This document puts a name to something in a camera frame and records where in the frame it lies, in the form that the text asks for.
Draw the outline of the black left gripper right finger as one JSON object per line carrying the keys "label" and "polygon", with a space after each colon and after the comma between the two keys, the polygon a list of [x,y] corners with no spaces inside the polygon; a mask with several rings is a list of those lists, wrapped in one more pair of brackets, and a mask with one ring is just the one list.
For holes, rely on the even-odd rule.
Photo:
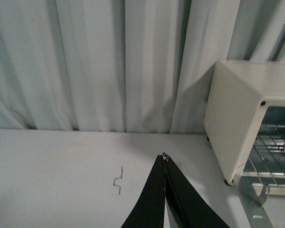
{"label": "black left gripper right finger", "polygon": [[166,199],[180,228],[228,228],[229,225],[206,203],[172,158],[163,153]]}

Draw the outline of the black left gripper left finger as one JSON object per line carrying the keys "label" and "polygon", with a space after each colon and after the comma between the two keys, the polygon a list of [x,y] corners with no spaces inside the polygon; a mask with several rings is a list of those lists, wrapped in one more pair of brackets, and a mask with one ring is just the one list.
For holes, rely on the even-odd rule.
{"label": "black left gripper left finger", "polygon": [[144,188],[123,228],[164,227],[166,172],[163,156],[158,155]]}

